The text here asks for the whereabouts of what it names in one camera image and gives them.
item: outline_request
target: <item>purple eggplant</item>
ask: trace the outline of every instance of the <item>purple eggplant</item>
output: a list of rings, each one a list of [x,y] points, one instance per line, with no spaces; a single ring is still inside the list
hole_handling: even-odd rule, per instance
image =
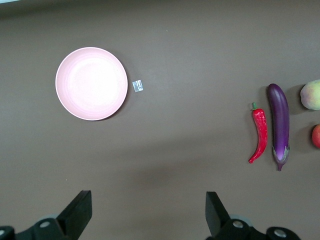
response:
[[[273,118],[273,156],[281,171],[289,156],[289,106],[286,96],[277,84],[267,89]]]

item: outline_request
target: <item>apple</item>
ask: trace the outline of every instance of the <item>apple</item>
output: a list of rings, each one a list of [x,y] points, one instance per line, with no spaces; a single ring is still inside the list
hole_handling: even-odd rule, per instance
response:
[[[320,110],[320,80],[308,82],[300,92],[303,106],[311,110]]]
[[[320,124],[316,125],[312,131],[312,142],[320,149]]]

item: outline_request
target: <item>pink plate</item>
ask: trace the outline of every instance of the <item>pink plate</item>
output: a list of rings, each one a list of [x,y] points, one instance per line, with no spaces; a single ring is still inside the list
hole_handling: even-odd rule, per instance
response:
[[[80,119],[95,121],[114,114],[128,90],[126,71],[110,52],[84,47],[61,62],[55,89],[62,105]]]

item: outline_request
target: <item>small clear plastic piece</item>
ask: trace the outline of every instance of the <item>small clear plastic piece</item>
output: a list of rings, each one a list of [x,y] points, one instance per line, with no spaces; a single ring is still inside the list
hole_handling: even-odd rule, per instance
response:
[[[144,89],[141,80],[134,81],[132,84],[135,92],[140,92]]]

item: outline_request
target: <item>brown table surface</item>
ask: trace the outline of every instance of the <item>brown table surface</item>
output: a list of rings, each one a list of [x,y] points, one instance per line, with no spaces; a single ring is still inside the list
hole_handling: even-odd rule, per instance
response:
[[[299,95],[320,79],[317,1],[22,4],[0,5],[0,226],[23,231],[91,190],[80,240],[204,240],[206,191],[216,191],[263,233],[280,226],[319,239],[320,150],[310,135],[320,111]],[[128,76],[126,100],[106,120],[71,115],[56,94],[61,61],[82,47],[113,53]],[[136,80],[143,91],[134,92]],[[271,83],[290,109],[282,172]],[[253,101],[265,109],[269,141],[249,164]]]

